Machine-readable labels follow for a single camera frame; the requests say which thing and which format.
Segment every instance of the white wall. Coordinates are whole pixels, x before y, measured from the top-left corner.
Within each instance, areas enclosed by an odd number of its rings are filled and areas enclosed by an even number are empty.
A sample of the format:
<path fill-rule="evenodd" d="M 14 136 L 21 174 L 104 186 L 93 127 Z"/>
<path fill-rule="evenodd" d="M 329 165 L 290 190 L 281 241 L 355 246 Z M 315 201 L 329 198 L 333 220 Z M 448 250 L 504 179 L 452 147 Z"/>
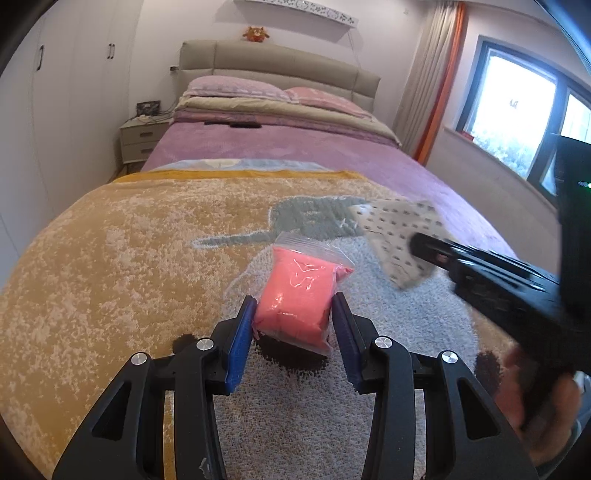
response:
<path fill-rule="evenodd" d="M 556 211 L 532 187 L 455 130 L 479 54 L 479 39 L 503 43 L 539 57 L 591 86 L 573 47 L 559 30 L 508 11 L 471 5 L 465 47 L 443 127 L 427 168 L 455 189 L 513 247 L 523 260 L 557 271 L 559 228 Z"/>
<path fill-rule="evenodd" d="M 447 128 L 437 136 L 427 168 L 483 214 L 520 259 L 557 273 L 554 207 L 525 180 Z"/>
<path fill-rule="evenodd" d="M 322 0 L 320 3 L 359 18 L 348 31 L 311 14 L 275 5 L 233 0 L 145 0 L 139 19 L 131 64 L 129 113 L 135 104 L 174 101 L 169 72 L 178 64 L 184 40 L 240 40 L 247 26 L 264 26 L 270 43 L 297 48 L 357 64 L 382 77 L 375 115 L 391 125 L 421 34 L 428 2 L 418 0 Z"/>
<path fill-rule="evenodd" d="M 505 8 L 508 10 L 515 10 L 531 17 L 536 17 L 548 23 L 553 23 L 554 20 L 546 11 L 540 7 L 535 0 L 470 0 L 473 3 L 493 5 L 495 7 Z"/>

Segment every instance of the headboard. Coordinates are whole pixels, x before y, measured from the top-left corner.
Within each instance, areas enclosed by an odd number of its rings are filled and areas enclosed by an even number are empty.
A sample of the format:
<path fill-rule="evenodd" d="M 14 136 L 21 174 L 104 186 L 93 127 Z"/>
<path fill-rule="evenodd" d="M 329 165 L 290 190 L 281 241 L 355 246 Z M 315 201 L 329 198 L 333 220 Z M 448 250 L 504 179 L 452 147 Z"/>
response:
<path fill-rule="evenodd" d="M 183 43 L 177 96 L 205 75 L 228 75 L 267 82 L 282 90 L 312 87 L 374 110 L 380 78 L 341 61 L 293 48 L 249 41 L 190 40 Z"/>

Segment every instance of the screw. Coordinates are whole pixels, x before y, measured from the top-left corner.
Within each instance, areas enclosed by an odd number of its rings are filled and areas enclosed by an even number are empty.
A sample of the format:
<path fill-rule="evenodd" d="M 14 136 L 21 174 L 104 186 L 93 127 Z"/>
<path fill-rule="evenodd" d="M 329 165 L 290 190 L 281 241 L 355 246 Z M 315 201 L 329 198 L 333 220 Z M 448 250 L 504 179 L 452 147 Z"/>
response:
<path fill-rule="evenodd" d="M 131 363 L 133 363 L 134 365 L 142 365 L 142 364 L 146 363 L 147 359 L 148 359 L 148 355 L 146 355 L 143 352 L 140 352 L 140 353 L 136 353 L 133 357 L 131 357 Z"/>
<path fill-rule="evenodd" d="M 454 352 L 443 352 L 441 358 L 447 364 L 454 364 L 457 362 L 457 355 Z"/>
<path fill-rule="evenodd" d="M 197 342 L 197 348 L 203 351 L 211 350 L 213 348 L 213 340 L 211 338 L 202 338 Z"/>
<path fill-rule="evenodd" d="M 390 348 L 392 346 L 392 340 L 388 337 L 377 337 L 375 339 L 375 344 L 380 348 Z"/>

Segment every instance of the pillow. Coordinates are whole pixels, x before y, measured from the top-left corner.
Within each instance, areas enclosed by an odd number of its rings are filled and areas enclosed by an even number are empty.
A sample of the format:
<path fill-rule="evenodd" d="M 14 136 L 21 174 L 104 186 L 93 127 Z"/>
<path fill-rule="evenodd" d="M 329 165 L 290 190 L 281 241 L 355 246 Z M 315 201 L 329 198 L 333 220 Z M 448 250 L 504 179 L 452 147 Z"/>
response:
<path fill-rule="evenodd" d="M 324 110 L 346 113 L 358 118 L 372 118 L 373 115 L 363 110 L 360 106 L 346 98 L 333 95 L 332 93 L 316 90 L 308 87 L 293 87 L 285 91 L 290 98 L 300 105 L 315 106 Z"/>
<path fill-rule="evenodd" d="M 189 88 L 184 94 L 194 97 L 263 98 L 293 103 L 287 93 L 269 83 L 224 75 L 199 77 L 189 84 Z"/>

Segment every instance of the gray cloth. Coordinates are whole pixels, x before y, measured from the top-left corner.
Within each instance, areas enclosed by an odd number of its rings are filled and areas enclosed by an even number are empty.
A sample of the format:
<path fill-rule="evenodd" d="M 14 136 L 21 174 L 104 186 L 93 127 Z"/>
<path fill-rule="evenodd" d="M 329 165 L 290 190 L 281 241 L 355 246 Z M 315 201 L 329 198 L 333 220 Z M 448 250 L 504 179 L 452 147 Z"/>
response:
<path fill-rule="evenodd" d="M 426 200 L 396 196 L 349 208 L 359 222 L 383 271 L 399 288 L 410 288 L 435 272 L 435 266 L 411 255 L 409 242 L 419 232 L 449 239 L 435 207 Z"/>

